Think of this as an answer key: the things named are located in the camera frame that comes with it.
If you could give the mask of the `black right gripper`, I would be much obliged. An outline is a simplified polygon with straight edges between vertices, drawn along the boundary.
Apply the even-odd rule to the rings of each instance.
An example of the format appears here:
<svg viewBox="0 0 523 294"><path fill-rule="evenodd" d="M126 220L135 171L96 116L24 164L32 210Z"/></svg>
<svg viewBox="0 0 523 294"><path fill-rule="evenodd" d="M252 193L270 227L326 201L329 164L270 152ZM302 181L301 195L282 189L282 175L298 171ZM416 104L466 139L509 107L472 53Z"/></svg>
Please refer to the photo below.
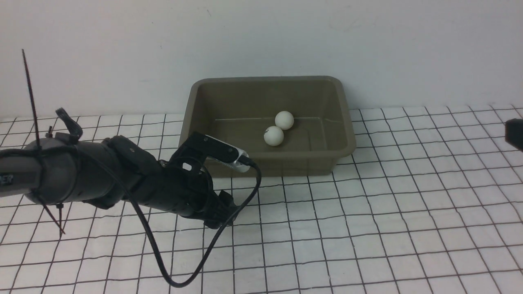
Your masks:
<svg viewBox="0 0 523 294"><path fill-rule="evenodd" d="M523 152L523 119L514 118L505 122L505 142Z"/></svg>

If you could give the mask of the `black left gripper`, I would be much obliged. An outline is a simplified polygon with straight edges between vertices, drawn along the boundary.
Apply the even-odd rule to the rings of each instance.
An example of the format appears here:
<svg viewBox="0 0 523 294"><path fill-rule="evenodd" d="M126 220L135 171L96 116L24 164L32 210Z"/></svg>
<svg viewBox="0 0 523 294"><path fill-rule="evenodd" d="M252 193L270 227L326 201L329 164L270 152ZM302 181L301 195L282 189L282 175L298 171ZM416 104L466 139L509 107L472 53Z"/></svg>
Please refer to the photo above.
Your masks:
<svg viewBox="0 0 523 294"><path fill-rule="evenodd" d="M209 173L201 168L213 154L212 139L191 135L169 161L157 160L124 136L103 140L114 151L121 166L120 179L130 192L127 196L118 186L110 192L126 202L134 199L139 205L172 212L189 219L202 219L204 226L218 229L232 225L228 218L237 210L233 196L212 190Z"/></svg>

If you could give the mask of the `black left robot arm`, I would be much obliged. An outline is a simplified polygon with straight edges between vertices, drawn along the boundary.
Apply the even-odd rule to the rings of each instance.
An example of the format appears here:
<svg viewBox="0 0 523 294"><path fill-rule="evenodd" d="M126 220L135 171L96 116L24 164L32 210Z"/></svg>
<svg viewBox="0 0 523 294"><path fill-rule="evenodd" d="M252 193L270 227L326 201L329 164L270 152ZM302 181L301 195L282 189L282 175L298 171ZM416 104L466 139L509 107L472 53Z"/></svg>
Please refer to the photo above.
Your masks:
<svg viewBox="0 0 523 294"><path fill-rule="evenodd" d="M125 136L101 142L80 140L83 130L67 112L56 111L68 133L51 131L24 149L1 151L1 196L23 194L40 205L83 202L100 209L120 201L202 220L217 229L237 210L227 192L214 191L210 158L245 172L245 151L193 132L169 161L157 160Z"/></svg>

